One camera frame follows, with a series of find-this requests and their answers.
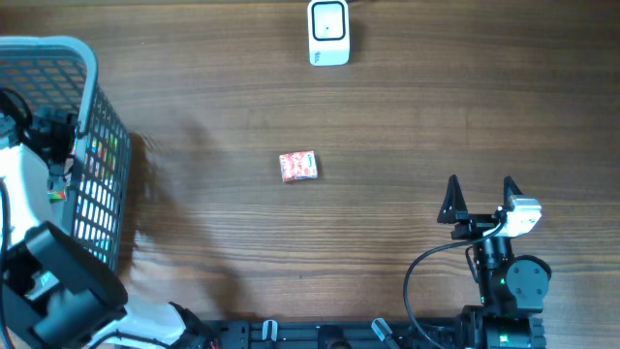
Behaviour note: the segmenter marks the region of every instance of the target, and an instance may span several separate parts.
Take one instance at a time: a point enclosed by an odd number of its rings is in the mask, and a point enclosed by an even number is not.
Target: wooden table
[[[350,64],[308,62],[305,3],[5,9],[68,34],[134,133],[128,291],[230,319],[403,319],[404,272],[450,241],[449,175],[490,212],[512,175],[543,205],[515,252],[549,262],[550,348],[620,339],[620,6],[361,1]],[[281,183],[314,149],[320,178]],[[417,314],[479,303],[462,249],[424,262]]]

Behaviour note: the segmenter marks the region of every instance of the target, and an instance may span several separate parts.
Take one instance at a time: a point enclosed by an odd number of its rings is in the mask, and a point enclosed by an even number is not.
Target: black cable
[[[478,283],[478,274],[476,273],[476,268],[474,267],[474,262],[472,262],[472,258],[469,256],[469,251],[474,248],[474,246],[469,246],[465,249],[465,258],[467,259],[467,266],[469,267],[469,271],[472,272],[472,277],[474,281]]]
[[[97,340],[93,345],[90,346],[90,349],[95,349],[98,346],[100,346],[101,344],[103,344],[106,340],[112,338],[112,337],[117,337],[117,338],[121,338],[121,339],[131,339],[131,340],[135,340],[138,342],[142,342],[142,343],[149,343],[149,344],[155,344],[155,345],[159,345],[162,348],[171,348],[170,345],[157,340],[155,338],[146,338],[146,337],[141,337],[139,335],[133,335],[133,334],[128,334],[128,333],[122,333],[119,330],[113,332],[113,333],[108,333],[106,335],[104,335],[103,337],[99,338],[99,340]]]
[[[24,111],[26,112],[26,115],[21,113],[19,108],[9,97],[9,94],[13,95],[19,100]],[[28,127],[30,127],[30,125],[32,125],[32,112],[28,107],[28,103],[26,103],[26,101],[23,99],[23,97],[21,97],[21,95],[19,95],[17,92],[13,91],[10,88],[0,88],[0,111],[12,118],[15,121],[15,124],[22,129],[27,129]]]
[[[2,334],[2,340],[4,346],[7,349],[14,349],[11,338],[9,337],[9,331],[7,330],[7,322],[4,316],[4,267],[5,259],[7,255],[7,249],[9,248],[9,236],[11,234],[11,212],[9,210],[9,192],[4,180],[0,178],[0,193],[2,194],[2,246],[0,247],[2,253],[0,255],[0,334]]]
[[[420,334],[422,334],[426,339],[428,339],[428,341],[433,344],[434,346],[440,348],[440,349],[446,349],[443,346],[441,346],[439,343],[437,343],[435,340],[433,340],[423,329],[422,326],[419,325],[418,321],[416,320],[416,317],[414,316],[414,311],[411,308],[411,305],[409,304],[409,279],[411,278],[411,273],[414,271],[414,268],[419,264],[419,262],[421,262],[424,258],[437,253],[437,252],[441,252],[447,249],[451,249],[451,248],[455,248],[455,247],[461,247],[461,246],[466,246],[466,245],[470,245],[470,244],[475,244],[475,243],[480,243],[485,241],[488,238],[493,238],[496,235],[498,235],[500,233],[500,231],[504,228],[505,222],[501,222],[497,228],[495,228],[495,230],[493,231],[493,233],[491,234],[487,234],[486,236],[483,236],[481,238],[475,238],[473,240],[466,240],[466,241],[460,241],[460,242],[455,242],[455,243],[449,243],[447,245],[443,245],[443,246],[439,246],[439,247],[435,247],[431,250],[428,250],[424,253],[422,253],[419,257],[417,257],[409,266],[409,269],[407,270],[407,273],[405,274],[405,283],[403,285],[403,299],[405,300],[405,308],[407,309],[407,314],[409,315],[409,318],[411,319],[411,321],[414,323],[414,326],[416,326],[416,328],[418,329],[418,332]]]

